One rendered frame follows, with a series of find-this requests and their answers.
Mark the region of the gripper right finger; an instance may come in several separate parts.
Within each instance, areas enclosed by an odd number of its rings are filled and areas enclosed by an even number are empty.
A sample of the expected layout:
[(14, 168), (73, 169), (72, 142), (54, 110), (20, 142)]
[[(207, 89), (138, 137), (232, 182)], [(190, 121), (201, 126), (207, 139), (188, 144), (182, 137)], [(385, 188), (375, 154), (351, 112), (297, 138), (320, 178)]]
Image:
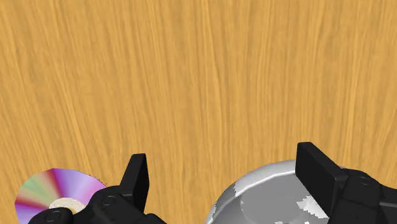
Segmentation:
[(311, 142), (297, 144), (295, 174), (328, 224), (397, 224), (397, 189), (339, 167)]

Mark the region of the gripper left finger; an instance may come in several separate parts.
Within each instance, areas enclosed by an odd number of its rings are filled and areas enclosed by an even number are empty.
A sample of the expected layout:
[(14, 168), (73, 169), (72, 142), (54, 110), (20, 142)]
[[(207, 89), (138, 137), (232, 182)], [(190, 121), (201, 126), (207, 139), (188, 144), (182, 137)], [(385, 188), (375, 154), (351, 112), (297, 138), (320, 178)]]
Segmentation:
[(66, 207), (46, 209), (28, 224), (166, 224), (144, 213), (149, 186), (146, 155), (133, 154), (120, 184), (96, 191), (86, 208), (76, 214)]

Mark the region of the grey round bowl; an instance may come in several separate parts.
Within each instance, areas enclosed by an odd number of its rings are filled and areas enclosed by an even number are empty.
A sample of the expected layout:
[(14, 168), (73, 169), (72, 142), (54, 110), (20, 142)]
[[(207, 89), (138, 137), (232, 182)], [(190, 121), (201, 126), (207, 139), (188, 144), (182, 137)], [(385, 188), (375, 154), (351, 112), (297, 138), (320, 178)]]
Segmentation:
[(231, 184), (204, 224), (327, 224), (317, 202), (295, 175), (295, 161), (267, 164)]

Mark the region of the iridescent compact disc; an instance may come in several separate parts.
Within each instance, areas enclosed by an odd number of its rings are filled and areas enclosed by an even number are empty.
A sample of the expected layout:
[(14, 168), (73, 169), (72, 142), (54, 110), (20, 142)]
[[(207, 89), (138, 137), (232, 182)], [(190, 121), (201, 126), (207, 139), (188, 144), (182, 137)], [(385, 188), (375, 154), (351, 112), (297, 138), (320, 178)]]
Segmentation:
[(97, 178), (74, 169), (48, 169), (32, 175), (18, 190), (15, 210), (20, 224), (46, 209), (66, 207), (76, 214), (103, 188)]

